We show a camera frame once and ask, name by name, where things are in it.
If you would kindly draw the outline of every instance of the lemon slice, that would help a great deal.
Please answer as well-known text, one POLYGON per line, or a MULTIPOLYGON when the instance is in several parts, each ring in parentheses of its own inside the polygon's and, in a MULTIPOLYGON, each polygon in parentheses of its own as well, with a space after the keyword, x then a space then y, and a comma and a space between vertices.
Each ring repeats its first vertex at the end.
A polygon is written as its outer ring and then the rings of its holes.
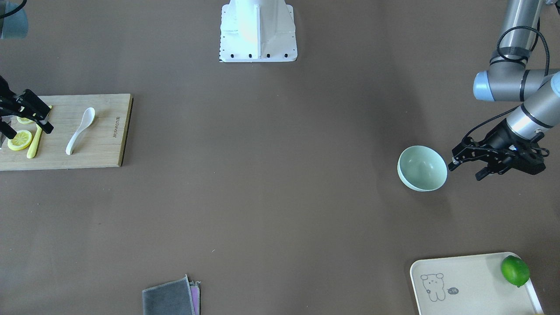
POLYGON ((30 124, 30 123, 34 123, 34 121, 32 121, 31 119, 27 119, 27 118, 22 118, 22 117, 16 117, 17 121, 20 122, 20 124, 30 124))
POLYGON ((8 139, 8 147, 13 151, 20 151, 29 146, 33 135, 29 130, 20 130, 13 139, 8 139))

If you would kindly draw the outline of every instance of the white tray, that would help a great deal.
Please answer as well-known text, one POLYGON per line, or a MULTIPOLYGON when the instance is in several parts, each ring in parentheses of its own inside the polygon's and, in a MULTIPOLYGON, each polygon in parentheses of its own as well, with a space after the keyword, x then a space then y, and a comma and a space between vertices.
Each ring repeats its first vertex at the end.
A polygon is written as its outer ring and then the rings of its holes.
POLYGON ((542 313, 531 280, 520 288, 503 277, 494 253, 419 260, 410 279, 420 315, 533 315, 542 313))

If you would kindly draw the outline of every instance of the light green bowl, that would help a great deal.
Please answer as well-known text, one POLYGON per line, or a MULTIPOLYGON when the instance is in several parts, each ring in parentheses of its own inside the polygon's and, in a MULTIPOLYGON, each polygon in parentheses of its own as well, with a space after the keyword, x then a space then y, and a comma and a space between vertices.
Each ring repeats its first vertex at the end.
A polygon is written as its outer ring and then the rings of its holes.
POLYGON ((445 161, 436 151, 425 146, 411 146, 404 150, 396 170, 408 188, 420 192, 434 191, 447 179, 445 161))

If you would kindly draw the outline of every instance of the white spoon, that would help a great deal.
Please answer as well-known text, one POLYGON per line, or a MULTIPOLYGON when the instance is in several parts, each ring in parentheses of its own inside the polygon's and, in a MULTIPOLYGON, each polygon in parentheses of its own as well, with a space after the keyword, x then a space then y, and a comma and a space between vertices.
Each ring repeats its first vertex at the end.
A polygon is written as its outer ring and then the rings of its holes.
POLYGON ((82 133, 82 131, 84 131, 87 127, 91 125, 91 123, 94 121, 94 118, 95 118, 95 109, 93 109, 92 107, 86 109, 86 111, 83 112, 82 123, 80 124, 78 130, 76 130, 76 132, 70 139, 68 146, 66 146, 66 154, 68 155, 72 154, 72 151, 74 150, 74 144, 76 142, 76 138, 80 133, 82 133))

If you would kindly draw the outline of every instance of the green lime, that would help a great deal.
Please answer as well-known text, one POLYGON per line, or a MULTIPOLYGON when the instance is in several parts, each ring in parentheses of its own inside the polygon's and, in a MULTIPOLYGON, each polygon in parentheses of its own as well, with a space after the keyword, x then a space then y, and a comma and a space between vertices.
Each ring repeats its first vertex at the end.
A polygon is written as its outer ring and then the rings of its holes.
POLYGON ((502 274, 509 283, 519 288, 529 280, 529 267, 523 260, 509 255, 502 261, 502 274))

